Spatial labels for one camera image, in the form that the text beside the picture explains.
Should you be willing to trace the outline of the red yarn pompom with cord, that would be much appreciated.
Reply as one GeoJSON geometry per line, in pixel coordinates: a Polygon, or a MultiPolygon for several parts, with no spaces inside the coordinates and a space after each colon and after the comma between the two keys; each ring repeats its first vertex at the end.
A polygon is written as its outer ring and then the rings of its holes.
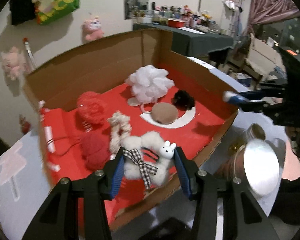
{"type": "Polygon", "coordinates": [[[98,133],[94,131],[77,136],[63,136],[48,139],[46,146],[49,147],[53,143],[64,140],[68,140],[70,145],[63,151],[55,150],[54,155],[62,157],[78,145],[80,148],[79,155],[85,161],[85,168],[89,171],[100,170],[104,167],[106,162],[110,160],[110,153],[106,143],[100,138],[98,133]]]}

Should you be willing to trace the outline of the black knitted scrunchie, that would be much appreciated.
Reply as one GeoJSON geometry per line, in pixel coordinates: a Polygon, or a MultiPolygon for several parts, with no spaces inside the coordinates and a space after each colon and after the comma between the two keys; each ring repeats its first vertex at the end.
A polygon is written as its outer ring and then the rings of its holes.
{"type": "Polygon", "coordinates": [[[191,110],[195,106],[195,100],[187,91],[178,90],[172,99],[172,104],[183,110],[191,110]]]}

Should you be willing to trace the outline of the white fluffy bunny scrunchie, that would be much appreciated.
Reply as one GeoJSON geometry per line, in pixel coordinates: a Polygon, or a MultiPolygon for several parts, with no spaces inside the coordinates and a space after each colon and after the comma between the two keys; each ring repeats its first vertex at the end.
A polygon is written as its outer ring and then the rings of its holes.
{"type": "Polygon", "coordinates": [[[126,137],[121,146],[126,179],[141,180],[146,190],[162,187],[168,182],[176,143],[164,140],[156,131],[150,131],[140,137],[126,137]]]}

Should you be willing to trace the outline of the tan round powder puff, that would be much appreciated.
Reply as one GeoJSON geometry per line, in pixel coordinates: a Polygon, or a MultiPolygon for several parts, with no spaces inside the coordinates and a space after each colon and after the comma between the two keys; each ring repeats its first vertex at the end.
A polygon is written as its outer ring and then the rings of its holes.
{"type": "Polygon", "coordinates": [[[152,119],[163,125],[175,122],[178,116],[178,109],[174,105],[166,102],[156,103],[151,110],[152,119]]]}

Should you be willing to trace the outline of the cream knitted scrunchie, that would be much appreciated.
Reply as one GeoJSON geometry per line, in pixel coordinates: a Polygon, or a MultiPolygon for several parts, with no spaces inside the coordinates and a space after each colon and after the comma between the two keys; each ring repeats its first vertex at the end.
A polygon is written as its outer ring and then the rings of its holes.
{"type": "Polygon", "coordinates": [[[131,134],[130,117],[120,111],[116,111],[107,119],[107,122],[110,124],[111,129],[109,151],[111,154],[117,154],[121,146],[121,140],[131,134]]]}

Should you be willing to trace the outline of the coral knitted scrunchie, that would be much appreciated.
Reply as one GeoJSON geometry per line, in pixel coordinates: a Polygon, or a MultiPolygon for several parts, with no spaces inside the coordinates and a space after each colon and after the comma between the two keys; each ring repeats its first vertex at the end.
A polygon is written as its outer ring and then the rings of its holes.
{"type": "Polygon", "coordinates": [[[77,113],[86,122],[92,125],[102,125],[106,119],[106,103],[101,94],[87,91],[77,99],[77,113]]]}

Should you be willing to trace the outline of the white mesh bath pouf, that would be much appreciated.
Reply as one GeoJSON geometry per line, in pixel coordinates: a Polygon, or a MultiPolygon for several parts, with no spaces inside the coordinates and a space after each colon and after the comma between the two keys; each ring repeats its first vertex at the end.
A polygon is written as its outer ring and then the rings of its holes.
{"type": "Polygon", "coordinates": [[[132,96],[139,103],[154,103],[175,86],[174,81],[167,78],[168,74],[165,69],[147,65],[130,74],[125,83],[130,86],[132,96]]]}

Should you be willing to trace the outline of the pink curtain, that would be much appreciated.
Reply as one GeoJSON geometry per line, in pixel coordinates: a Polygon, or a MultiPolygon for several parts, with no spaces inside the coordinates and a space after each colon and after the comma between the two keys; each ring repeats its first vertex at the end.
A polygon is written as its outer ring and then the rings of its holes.
{"type": "Polygon", "coordinates": [[[253,26],[270,24],[300,17],[300,10],[292,0],[251,0],[247,32],[253,26]]]}

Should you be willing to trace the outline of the green cloth side table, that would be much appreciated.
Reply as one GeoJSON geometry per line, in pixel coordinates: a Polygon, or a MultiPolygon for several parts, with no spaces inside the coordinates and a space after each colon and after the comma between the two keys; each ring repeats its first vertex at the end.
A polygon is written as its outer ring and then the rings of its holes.
{"type": "Polygon", "coordinates": [[[164,25],[134,23],[133,30],[161,29],[173,33],[171,50],[183,56],[202,57],[215,54],[219,63],[224,63],[234,39],[228,35],[212,33],[193,33],[164,25]]]}

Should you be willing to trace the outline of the red bowl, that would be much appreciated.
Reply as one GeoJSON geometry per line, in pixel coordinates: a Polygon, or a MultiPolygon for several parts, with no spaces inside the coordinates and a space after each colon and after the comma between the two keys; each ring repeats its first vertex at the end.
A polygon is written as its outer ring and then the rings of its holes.
{"type": "Polygon", "coordinates": [[[182,28],[185,26],[185,21],[180,19],[169,18],[167,25],[171,28],[182,28]]]}

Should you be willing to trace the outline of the cardboard box red interior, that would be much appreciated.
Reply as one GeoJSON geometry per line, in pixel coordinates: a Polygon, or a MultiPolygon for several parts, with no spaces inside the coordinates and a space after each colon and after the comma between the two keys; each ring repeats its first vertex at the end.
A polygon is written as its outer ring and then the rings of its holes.
{"type": "Polygon", "coordinates": [[[86,124],[77,113],[77,99],[87,91],[96,92],[106,103],[106,118],[115,112],[129,116],[132,135],[157,131],[198,165],[209,159],[238,110],[222,100],[230,86],[212,70],[173,52],[172,40],[173,34],[162,29],[105,37],[54,57],[26,77],[25,94],[40,116],[40,146],[50,185],[90,173],[78,143],[86,124]],[[161,102],[171,102],[178,90],[196,101],[194,116],[179,112],[177,128],[153,125],[151,105],[140,107],[133,101],[126,79],[147,65],[167,70],[174,81],[161,102]]]}

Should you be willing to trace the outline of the green tote bag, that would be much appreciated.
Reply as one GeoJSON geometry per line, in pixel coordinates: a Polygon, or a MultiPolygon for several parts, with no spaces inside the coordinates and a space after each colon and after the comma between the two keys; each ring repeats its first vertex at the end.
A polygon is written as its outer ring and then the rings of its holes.
{"type": "Polygon", "coordinates": [[[37,23],[48,25],[78,9],[80,0],[42,0],[34,5],[37,23]]]}

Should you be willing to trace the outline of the pink bunny plush on wall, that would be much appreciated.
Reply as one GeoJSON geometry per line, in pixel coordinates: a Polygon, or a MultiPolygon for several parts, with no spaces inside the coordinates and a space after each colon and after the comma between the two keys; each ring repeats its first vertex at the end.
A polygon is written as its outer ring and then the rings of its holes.
{"type": "Polygon", "coordinates": [[[15,81],[26,70],[27,63],[23,53],[17,47],[12,47],[8,52],[0,53],[1,66],[6,76],[15,81]]]}

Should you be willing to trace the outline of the pink cat plush on wall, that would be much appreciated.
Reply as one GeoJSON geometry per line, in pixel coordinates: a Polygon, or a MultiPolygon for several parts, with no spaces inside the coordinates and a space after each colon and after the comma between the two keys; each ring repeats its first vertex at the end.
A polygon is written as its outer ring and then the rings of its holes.
{"type": "Polygon", "coordinates": [[[84,39],[88,42],[96,41],[104,37],[101,22],[98,16],[92,16],[82,24],[84,39]]]}

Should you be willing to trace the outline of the black bag on wall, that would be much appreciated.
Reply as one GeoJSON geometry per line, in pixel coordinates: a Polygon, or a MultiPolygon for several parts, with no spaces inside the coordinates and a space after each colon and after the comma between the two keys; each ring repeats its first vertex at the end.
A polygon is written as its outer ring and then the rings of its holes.
{"type": "Polygon", "coordinates": [[[31,0],[10,0],[9,5],[13,26],[36,18],[35,5],[31,0]]]}

